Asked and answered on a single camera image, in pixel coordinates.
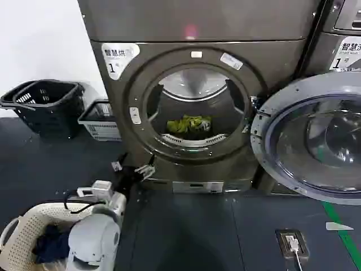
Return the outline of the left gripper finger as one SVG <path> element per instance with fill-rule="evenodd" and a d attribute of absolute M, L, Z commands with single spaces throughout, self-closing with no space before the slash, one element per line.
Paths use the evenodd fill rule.
<path fill-rule="evenodd" d="M 120 155 L 116 161 L 111 162 L 111 166 L 114 171 L 122 171 L 122 165 L 127 157 L 127 152 Z"/>
<path fill-rule="evenodd" d="M 155 173 L 155 155 L 152 155 L 147 164 L 134 170 L 140 176 L 141 181 L 145 181 Z"/>

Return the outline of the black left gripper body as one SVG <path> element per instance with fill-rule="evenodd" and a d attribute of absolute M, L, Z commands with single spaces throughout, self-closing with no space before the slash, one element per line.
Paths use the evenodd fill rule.
<path fill-rule="evenodd" d="M 142 180 L 142 175 L 135 170 L 136 167 L 126 165 L 117 172 L 118 180 L 115 183 L 115 192 L 130 195 L 132 186 Z"/>

